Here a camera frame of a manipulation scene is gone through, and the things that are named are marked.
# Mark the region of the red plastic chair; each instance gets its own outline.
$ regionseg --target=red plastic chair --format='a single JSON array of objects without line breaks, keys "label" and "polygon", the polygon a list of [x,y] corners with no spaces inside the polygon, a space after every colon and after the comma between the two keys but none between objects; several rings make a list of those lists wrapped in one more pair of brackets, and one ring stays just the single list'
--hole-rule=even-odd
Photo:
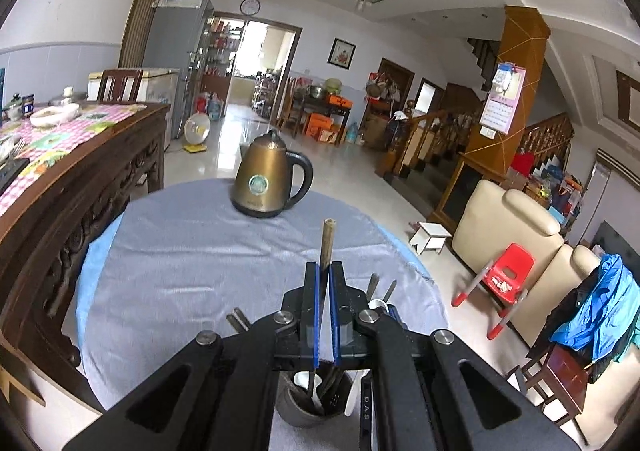
[{"label": "red plastic chair", "polygon": [[491,340],[497,336],[505,325],[509,322],[518,306],[527,296],[527,289],[523,288],[524,280],[529,275],[535,260],[525,249],[517,243],[511,243],[507,250],[494,263],[490,261],[482,271],[476,275],[474,280],[466,287],[465,291],[458,294],[451,301],[452,307],[458,307],[469,296],[481,281],[489,287],[502,301],[509,306],[501,310],[498,314],[502,318],[489,333],[487,339]]}]

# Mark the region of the electric kettle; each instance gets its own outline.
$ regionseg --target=electric kettle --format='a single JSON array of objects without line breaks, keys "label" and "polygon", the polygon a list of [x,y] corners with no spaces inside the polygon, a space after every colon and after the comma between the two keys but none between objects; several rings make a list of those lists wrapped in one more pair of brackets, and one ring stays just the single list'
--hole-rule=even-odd
[{"label": "electric kettle", "polygon": [[[302,200],[314,179],[311,161],[302,153],[287,149],[271,129],[257,137],[245,152],[231,194],[234,207],[248,216],[271,218]],[[291,196],[293,166],[305,172],[302,187]]]}]

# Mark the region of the gray refrigerator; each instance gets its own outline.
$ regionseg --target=gray refrigerator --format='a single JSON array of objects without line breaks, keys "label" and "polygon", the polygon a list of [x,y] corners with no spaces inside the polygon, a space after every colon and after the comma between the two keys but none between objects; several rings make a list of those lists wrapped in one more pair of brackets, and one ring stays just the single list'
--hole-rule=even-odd
[{"label": "gray refrigerator", "polygon": [[171,131],[172,138],[179,138],[200,91],[213,5],[209,0],[158,0],[154,6],[143,66],[180,69]]}]

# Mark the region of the screw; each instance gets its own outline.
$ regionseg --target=screw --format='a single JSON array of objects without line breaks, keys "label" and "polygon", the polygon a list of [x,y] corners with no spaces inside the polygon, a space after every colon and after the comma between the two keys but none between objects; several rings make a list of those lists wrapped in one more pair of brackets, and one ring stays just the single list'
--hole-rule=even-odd
[{"label": "screw", "polygon": [[448,330],[441,329],[436,331],[436,333],[433,335],[433,338],[441,345],[450,345],[454,341],[456,336]]},{"label": "screw", "polygon": [[218,339],[218,334],[213,330],[203,330],[196,335],[196,342],[200,346],[209,346]]},{"label": "screw", "polygon": [[358,314],[358,317],[360,318],[360,321],[362,321],[363,323],[375,323],[380,316],[378,315],[378,312],[376,312],[375,310],[366,308],[360,311],[360,313]]},{"label": "screw", "polygon": [[273,320],[278,325],[288,325],[293,320],[293,314],[288,310],[278,310],[274,313]]}]

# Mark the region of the round sticker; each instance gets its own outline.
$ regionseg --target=round sticker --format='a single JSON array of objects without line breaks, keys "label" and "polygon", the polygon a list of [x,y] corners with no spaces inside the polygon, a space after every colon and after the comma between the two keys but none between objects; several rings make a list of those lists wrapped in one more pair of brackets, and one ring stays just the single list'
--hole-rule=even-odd
[{"label": "round sticker", "polygon": [[269,181],[266,176],[254,175],[249,179],[249,190],[252,195],[264,195],[269,189]]}]

